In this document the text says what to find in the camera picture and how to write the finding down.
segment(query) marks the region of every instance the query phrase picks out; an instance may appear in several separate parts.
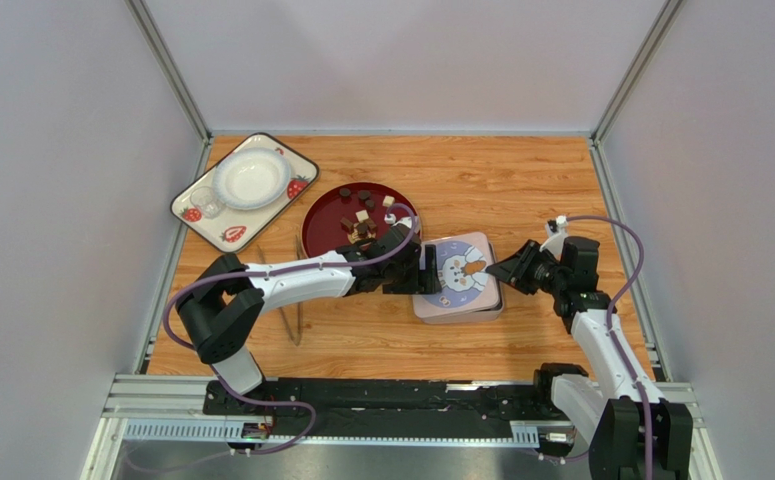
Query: clear glass cup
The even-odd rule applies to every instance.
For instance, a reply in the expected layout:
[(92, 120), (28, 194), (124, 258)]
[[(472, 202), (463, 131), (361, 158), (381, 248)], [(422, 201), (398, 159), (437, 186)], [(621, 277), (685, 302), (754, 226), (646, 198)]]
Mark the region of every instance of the clear glass cup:
[(204, 218), (215, 218), (221, 215), (221, 212), (223, 212), (225, 208), (224, 204), (221, 203), (221, 200), (218, 199), (215, 192), (210, 187), (196, 188), (195, 191), (189, 195), (189, 200), (195, 208), (201, 211)]

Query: gray wall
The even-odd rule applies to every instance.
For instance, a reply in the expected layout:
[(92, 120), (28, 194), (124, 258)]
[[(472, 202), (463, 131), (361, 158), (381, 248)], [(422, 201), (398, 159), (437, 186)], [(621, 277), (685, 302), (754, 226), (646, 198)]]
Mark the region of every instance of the gray wall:
[(122, 0), (0, 2), (0, 478), (76, 478), (199, 142)]
[(662, 0), (149, 0), (212, 129), (591, 129)]
[(775, 2), (688, 2), (605, 152), (725, 478), (775, 478)]

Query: white tray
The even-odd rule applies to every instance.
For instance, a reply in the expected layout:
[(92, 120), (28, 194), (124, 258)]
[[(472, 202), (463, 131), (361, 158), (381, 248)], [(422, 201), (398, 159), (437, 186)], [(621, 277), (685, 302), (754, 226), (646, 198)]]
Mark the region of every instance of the white tray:
[[(257, 210), (234, 210), (224, 207), (215, 218), (208, 218), (202, 214), (196, 205), (192, 203), (192, 193), (202, 187), (212, 188), (213, 175), (218, 165), (231, 154), (240, 152), (246, 148), (268, 148), (283, 155), (289, 162), (292, 170), (292, 180), (297, 182), (295, 189), (298, 193), (289, 197), (284, 193), (274, 202)], [(265, 133), (256, 133), (246, 138), (232, 152), (225, 156), (210, 171), (196, 180), (171, 202), (171, 213), (177, 216), (189, 228), (198, 235), (204, 237), (215, 248), (226, 253), (234, 253), (245, 248), (251, 240), (257, 237), (278, 215), (301, 196), (310, 185), (319, 177), (319, 167), (293, 151), (276, 138)]]

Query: box lid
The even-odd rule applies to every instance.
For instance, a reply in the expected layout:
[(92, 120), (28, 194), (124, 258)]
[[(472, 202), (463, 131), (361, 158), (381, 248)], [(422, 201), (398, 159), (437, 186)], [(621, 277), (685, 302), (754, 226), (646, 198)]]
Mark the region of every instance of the box lid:
[(488, 310), (500, 302), (496, 279), (485, 273), (493, 263), (488, 238), (481, 232), (424, 242), (437, 246), (437, 275), (443, 291), (414, 295), (414, 314), (420, 318)]

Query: dark red plate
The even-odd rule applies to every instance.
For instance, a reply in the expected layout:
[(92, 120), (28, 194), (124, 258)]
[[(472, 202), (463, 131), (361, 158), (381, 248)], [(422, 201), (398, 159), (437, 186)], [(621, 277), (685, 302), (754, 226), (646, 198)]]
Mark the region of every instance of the dark red plate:
[[(351, 201), (348, 203), (343, 203), (340, 197), (340, 189), (342, 188), (348, 188), (352, 192)], [(357, 198), (357, 193), (361, 190), (368, 190), (375, 202), (375, 209), (367, 213), (369, 218), (378, 226), (376, 237), (380, 237), (390, 228), (384, 222), (387, 207), (382, 205), (384, 197), (388, 195), (396, 199), (395, 203), (404, 203), (414, 211), (414, 214), (419, 216), (407, 197), (385, 185), (368, 182), (340, 185), (313, 202), (307, 215), (304, 216), (304, 224), (301, 226), (301, 243), (304, 246), (304, 253), (308, 257), (318, 257), (323, 253), (336, 250), (337, 247), (352, 243), (353, 238), (350, 238), (350, 235), (343, 230), (340, 220), (346, 217), (353, 223), (357, 223), (357, 215), (355, 214), (360, 210), (366, 210), (364, 204)], [(406, 216), (402, 210), (396, 210), (394, 213), (399, 219)]]

